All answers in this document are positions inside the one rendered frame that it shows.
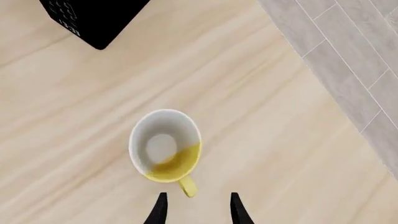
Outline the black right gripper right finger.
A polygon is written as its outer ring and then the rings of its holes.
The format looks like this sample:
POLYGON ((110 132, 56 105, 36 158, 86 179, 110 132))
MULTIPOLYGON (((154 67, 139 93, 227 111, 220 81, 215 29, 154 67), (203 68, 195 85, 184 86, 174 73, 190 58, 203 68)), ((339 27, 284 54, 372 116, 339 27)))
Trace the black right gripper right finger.
POLYGON ((230 211, 233 224, 254 224, 236 192, 231 193, 230 211))

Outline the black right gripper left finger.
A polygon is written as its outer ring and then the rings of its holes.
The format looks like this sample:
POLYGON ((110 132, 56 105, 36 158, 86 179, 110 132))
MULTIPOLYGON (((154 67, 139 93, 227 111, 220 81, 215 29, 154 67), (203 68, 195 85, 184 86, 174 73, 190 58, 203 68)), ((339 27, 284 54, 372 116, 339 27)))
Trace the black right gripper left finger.
POLYGON ((167 193, 162 192, 143 224, 165 224, 167 219, 167 193))

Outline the yellow and white mug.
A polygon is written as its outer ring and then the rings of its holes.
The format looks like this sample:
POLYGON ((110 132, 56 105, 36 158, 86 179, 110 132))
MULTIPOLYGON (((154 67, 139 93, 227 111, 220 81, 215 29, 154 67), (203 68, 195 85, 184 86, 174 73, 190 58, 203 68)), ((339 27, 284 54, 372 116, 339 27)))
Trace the yellow and white mug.
POLYGON ((133 127, 128 144, 131 162, 145 178, 176 182, 187 197, 198 189, 190 177, 201 155, 202 140, 195 122, 178 110, 155 110, 133 127))

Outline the black microwave oven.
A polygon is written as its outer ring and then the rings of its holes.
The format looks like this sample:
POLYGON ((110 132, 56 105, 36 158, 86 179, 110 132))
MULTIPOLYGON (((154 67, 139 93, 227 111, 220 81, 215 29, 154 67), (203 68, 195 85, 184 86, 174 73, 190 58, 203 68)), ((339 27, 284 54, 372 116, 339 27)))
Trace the black microwave oven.
POLYGON ((105 49, 150 0, 39 0, 55 22, 105 49))

